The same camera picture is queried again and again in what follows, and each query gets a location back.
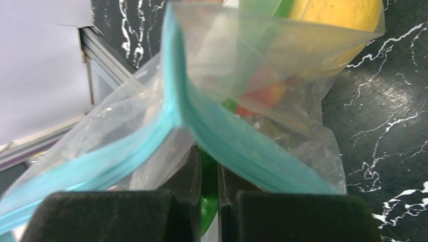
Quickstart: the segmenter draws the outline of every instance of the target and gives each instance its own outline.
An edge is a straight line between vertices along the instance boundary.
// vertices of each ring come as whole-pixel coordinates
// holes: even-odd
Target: metal frame
[[[0,172],[25,162],[31,156],[50,148],[73,126],[74,124],[57,130],[47,136],[4,151],[0,154]]]
[[[98,64],[101,63],[119,80],[120,84],[132,77],[134,71],[127,64],[121,63],[120,58],[114,56],[114,51],[109,50],[110,47],[98,36],[94,28],[83,28],[80,34],[82,49],[89,59],[96,60]]]
[[[89,73],[89,81],[91,84],[92,90],[92,101],[95,106],[100,104],[103,100],[102,89],[109,87],[112,91],[118,88],[121,83],[119,79],[113,78],[112,74],[109,71],[105,70],[103,64],[98,63],[96,59],[91,59],[88,62],[88,69],[90,69]]]

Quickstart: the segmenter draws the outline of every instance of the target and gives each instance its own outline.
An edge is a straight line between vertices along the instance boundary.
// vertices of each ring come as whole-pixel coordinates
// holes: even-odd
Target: clear plastic bag
[[[194,140],[265,191],[344,194],[321,100],[350,61],[343,56],[379,36],[219,5],[169,4],[161,54],[5,193],[0,234],[27,222],[55,191],[156,188]],[[261,98],[265,88],[274,100]]]
[[[367,32],[268,18],[243,9],[218,6],[174,5],[173,9],[184,39],[188,104],[200,113],[202,122],[209,129],[217,128],[218,133],[223,130],[223,140],[235,139],[226,135],[225,130],[237,129],[241,124],[224,124],[229,127],[219,125],[220,121],[214,124],[213,120],[219,119],[218,113],[202,105],[200,97],[191,93],[203,92],[217,103],[233,101],[241,109],[240,113],[238,110],[233,112],[345,192],[345,176],[336,139],[331,130],[322,126],[321,100],[331,88],[335,75],[358,54],[355,48],[383,34],[376,32],[384,29],[383,11],[378,12],[375,31]],[[216,25],[219,18],[228,24]],[[208,30],[217,33],[209,36],[209,42],[208,34],[198,34]],[[201,58],[210,60],[210,65],[199,62]],[[256,142],[245,147],[250,150],[264,148],[254,147],[254,144]],[[214,158],[226,162],[224,157],[216,156],[220,150],[214,151],[212,145],[208,146],[205,148]],[[279,161],[264,161],[262,166],[283,176],[292,176],[289,167]],[[246,173],[234,171],[240,175]]]
[[[163,115],[159,55],[133,77],[4,193],[0,234],[25,224],[53,192],[156,189],[184,164],[194,138]]]

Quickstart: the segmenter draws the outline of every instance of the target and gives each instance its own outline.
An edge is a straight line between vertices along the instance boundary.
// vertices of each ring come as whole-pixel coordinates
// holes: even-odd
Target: green vegetable
[[[296,0],[240,0],[239,7],[252,10],[265,16],[288,17],[295,1]]]
[[[217,162],[200,146],[202,161],[202,191],[201,191],[201,236],[211,225],[218,210],[219,183]]]
[[[231,113],[236,113],[236,109],[238,108],[238,104],[234,100],[225,100],[222,103],[222,106]]]

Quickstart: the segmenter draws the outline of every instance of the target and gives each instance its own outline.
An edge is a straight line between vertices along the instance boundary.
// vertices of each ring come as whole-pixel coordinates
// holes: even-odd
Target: ziplock bag
[[[162,79],[159,55],[151,59],[33,164],[5,192],[0,233],[28,222],[55,191],[150,190],[187,159],[194,138],[169,130],[160,140]],[[144,147],[156,146],[146,152]]]
[[[214,24],[218,18],[229,24]],[[207,41],[213,32],[218,35]],[[0,233],[25,223],[52,192],[106,190],[146,161],[165,167],[150,173],[162,182],[193,138],[265,191],[343,194],[343,168],[330,130],[312,122],[301,102],[287,102],[276,115],[275,105],[243,96],[289,77],[301,78],[316,93],[323,86],[317,81],[330,83],[338,56],[378,36],[217,5],[170,4],[159,69],[150,61],[139,71],[147,73],[144,81],[136,74],[137,80],[115,90],[11,187],[0,203]],[[264,80],[250,82],[260,67],[269,71]],[[309,93],[291,94],[305,101]],[[290,147],[222,107],[228,100],[282,124]],[[158,152],[171,159],[151,163]]]

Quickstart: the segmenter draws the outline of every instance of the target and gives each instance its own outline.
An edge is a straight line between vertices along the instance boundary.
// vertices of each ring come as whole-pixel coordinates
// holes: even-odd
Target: white wall
[[[0,0],[0,146],[88,112],[90,0]]]

